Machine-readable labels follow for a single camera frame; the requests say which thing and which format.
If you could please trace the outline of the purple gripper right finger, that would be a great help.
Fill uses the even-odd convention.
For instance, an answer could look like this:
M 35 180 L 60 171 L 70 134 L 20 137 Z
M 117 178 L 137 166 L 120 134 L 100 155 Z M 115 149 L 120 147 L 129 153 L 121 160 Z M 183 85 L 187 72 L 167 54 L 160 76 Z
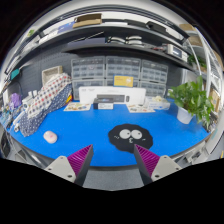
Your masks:
M 169 156 L 158 156 L 137 144 L 134 145 L 134 156 L 144 185 L 181 170 Z

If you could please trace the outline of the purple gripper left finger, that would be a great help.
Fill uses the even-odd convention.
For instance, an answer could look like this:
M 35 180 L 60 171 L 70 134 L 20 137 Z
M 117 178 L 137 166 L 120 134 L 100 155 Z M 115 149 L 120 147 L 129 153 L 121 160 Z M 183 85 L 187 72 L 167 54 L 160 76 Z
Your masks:
M 93 145 L 86 146 L 68 157 L 59 156 L 46 171 L 82 186 L 93 157 Z

